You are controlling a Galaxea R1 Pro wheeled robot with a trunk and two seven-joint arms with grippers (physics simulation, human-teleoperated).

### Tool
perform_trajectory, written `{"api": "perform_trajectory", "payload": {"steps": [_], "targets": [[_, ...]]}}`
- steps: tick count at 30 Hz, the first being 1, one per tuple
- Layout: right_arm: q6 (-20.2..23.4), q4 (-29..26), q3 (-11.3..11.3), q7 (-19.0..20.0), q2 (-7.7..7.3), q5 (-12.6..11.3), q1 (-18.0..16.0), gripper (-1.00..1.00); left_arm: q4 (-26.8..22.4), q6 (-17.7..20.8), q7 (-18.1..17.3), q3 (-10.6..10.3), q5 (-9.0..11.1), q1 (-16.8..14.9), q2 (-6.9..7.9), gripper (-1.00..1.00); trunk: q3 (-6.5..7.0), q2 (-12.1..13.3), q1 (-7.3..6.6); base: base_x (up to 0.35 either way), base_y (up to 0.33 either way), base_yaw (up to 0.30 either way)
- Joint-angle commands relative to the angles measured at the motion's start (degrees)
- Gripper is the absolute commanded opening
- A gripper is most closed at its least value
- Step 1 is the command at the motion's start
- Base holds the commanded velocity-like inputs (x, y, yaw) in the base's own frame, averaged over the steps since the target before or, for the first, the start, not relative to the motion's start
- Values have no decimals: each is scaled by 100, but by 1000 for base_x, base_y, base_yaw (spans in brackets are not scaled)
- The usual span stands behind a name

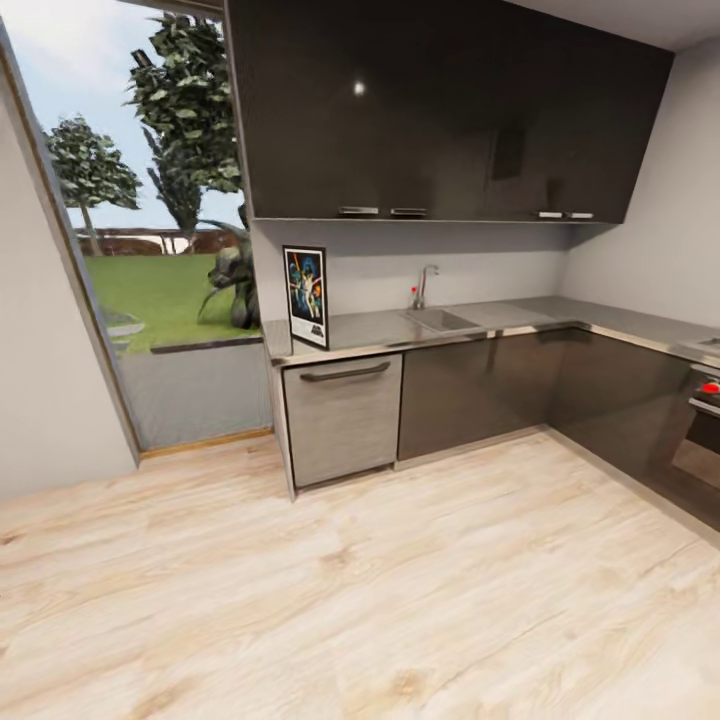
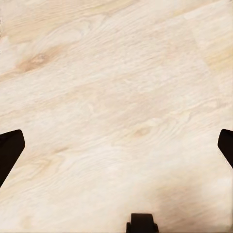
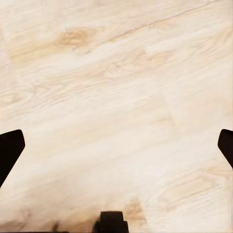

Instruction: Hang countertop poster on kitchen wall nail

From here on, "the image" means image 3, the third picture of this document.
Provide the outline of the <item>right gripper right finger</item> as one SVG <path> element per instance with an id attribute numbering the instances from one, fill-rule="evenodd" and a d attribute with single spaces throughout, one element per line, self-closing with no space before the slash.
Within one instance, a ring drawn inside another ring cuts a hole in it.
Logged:
<path id="1" fill-rule="evenodd" d="M 217 145 L 233 168 L 233 131 L 222 129 Z"/>

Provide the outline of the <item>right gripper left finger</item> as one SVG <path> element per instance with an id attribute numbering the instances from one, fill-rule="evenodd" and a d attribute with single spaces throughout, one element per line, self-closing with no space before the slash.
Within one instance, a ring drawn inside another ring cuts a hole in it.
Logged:
<path id="1" fill-rule="evenodd" d="M 21 129 L 0 134 L 0 187 L 25 148 Z"/>

